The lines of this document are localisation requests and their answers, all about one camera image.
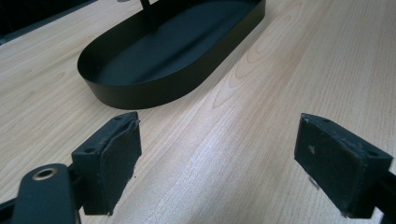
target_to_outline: black clamp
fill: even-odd
[[[111,119],[72,153],[73,163],[44,165],[21,181],[18,197],[0,204],[0,223],[80,223],[112,215],[142,154],[136,112]]]
[[[302,114],[295,160],[345,217],[396,223],[396,176],[392,157],[331,120]]]

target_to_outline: hole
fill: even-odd
[[[93,147],[90,147],[90,148],[87,148],[84,150],[85,153],[92,153],[94,151],[95,151],[95,148],[93,148]]]
[[[33,180],[40,181],[53,177],[58,172],[55,168],[47,168],[33,175]]]
[[[376,152],[374,152],[374,151],[367,151],[367,153],[368,153],[370,156],[374,156],[374,157],[378,156],[378,153],[376,153]]]

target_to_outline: wooden desk surface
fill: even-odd
[[[0,47],[0,202],[37,166],[70,164],[125,113],[96,100],[77,60],[138,10],[99,0]],[[306,112],[396,156],[395,11],[394,0],[268,0],[265,19],[204,84],[138,111],[136,178],[114,216],[83,223],[378,223],[378,211],[341,217],[293,150]]]

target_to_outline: wooden table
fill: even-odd
[[[0,47],[0,202],[32,169],[70,164],[126,112],[94,97],[77,60],[140,9],[99,0]],[[138,111],[135,178],[114,216],[83,223],[378,223],[378,211],[341,217],[293,150],[305,112],[396,155],[395,11],[394,0],[268,0],[265,19],[204,84]]]

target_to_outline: black metal tray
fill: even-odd
[[[91,42],[78,71],[121,109],[172,102],[198,87],[265,14],[265,0],[159,0]]]

